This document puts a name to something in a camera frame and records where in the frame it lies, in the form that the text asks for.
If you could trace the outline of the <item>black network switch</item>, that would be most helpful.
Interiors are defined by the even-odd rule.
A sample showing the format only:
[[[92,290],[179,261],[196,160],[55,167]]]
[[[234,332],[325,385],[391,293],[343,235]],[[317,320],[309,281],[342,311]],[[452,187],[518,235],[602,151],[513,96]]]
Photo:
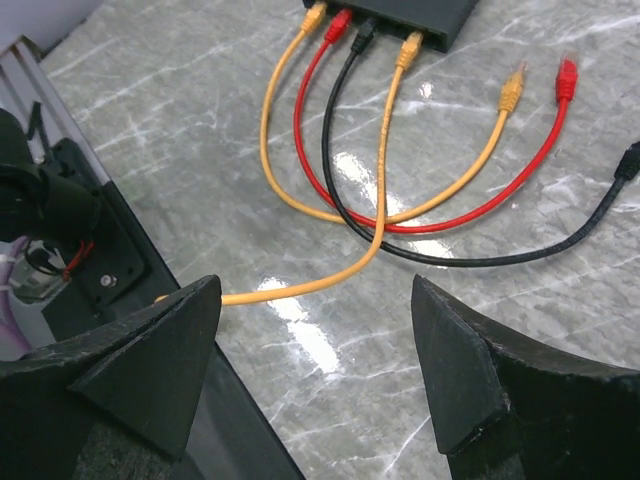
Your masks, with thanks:
[[[478,0],[327,0],[327,14],[352,12],[352,23],[374,21],[377,33],[404,40],[423,34],[423,45],[447,53],[469,19]]]

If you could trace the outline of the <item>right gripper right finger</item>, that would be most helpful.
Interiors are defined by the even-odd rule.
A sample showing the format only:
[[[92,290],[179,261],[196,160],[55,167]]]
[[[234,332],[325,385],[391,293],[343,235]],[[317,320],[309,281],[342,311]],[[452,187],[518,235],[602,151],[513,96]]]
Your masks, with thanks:
[[[411,313],[438,451],[455,479],[635,479],[639,374],[489,318],[424,277]]]

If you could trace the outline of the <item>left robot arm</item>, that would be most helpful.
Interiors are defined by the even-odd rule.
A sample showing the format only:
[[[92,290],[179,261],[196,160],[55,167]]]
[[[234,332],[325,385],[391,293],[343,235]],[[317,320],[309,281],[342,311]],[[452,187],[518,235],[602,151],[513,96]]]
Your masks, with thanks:
[[[73,246],[88,239],[100,218],[100,201],[70,179],[64,161],[66,139],[51,145],[41,104],[32,106],[27,129],[9,111],[1,111],[1,241],[20,237]]]

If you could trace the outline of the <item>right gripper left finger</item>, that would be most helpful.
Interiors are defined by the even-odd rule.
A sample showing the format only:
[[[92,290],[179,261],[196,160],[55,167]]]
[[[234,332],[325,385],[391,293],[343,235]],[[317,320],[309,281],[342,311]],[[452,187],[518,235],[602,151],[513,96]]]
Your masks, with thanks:
[[[206,276],[1,365],[5,479],[165,479],[183,456],[221,310]]]

